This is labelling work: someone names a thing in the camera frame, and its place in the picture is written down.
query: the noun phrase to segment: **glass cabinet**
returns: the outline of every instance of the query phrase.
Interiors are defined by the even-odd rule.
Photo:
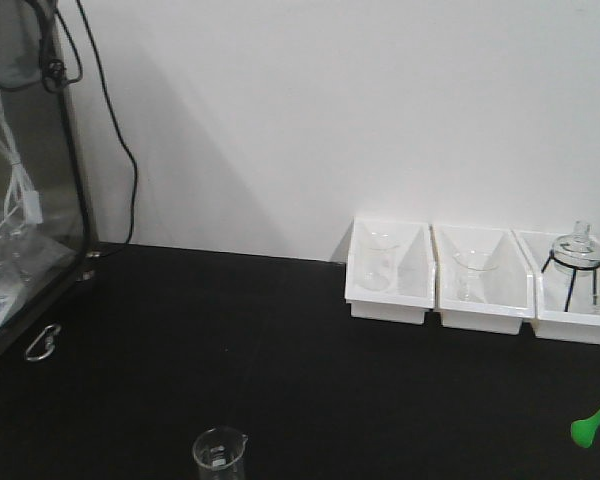
[[[94,239],[68,92],[45,79],[54,5],[0,0],[0,354],[81,275]]]

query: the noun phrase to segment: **glass beaker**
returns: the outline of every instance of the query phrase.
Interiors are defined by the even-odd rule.
[[[244,480],[244,447],[248,437],[231,427],[215,427],[193,444],[200,480]]]

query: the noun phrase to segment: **white plastic tray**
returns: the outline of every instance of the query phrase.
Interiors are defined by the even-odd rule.
[[[598,306],[593,306],[592,274],[579,272],[568,312],[564,312],[564,304],[570,276],[559,272],[553,262],[545,274],[541,272],[553,241],[563,234],[515,231],[535,275],[537,311],[531,325],[539,338],[600,345],[600,269]]]
[[[397,239],[395,267],[383,291],[364,288],[358,272],[364,248],[361,240],[370,232]],[[429,225],[356,218],[347,258],[345,299],[354,317],[414,324],[424,323],[425,311],[435,305],[436,263]]]
[[[438,254],[438,309],[445,327],[517,334],[523,318],[533,318],[533,274],[510,230],[434,225]],[[466,269],[457,261],[467,252],[483,254],[487,271],[472,280],[465,297],[459,285]]]

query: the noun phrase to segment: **white wall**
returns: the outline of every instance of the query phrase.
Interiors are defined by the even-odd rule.
[[[600,0],[86,0],[136,243],[343,260],[358,213],[600,238]],[[73,2],[97,224],[130,170]]]

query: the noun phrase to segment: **small glass beaker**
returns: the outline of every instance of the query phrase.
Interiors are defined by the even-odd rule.
[[[245,480],[244,447],[248,437],[231,427],[215,427],[193,444],[200,480]]]
[[[368,232],[360,237],[358,284],[367,290],[389,288],[395,277],[396,252],[399,244],[394,236],[383,232]]]

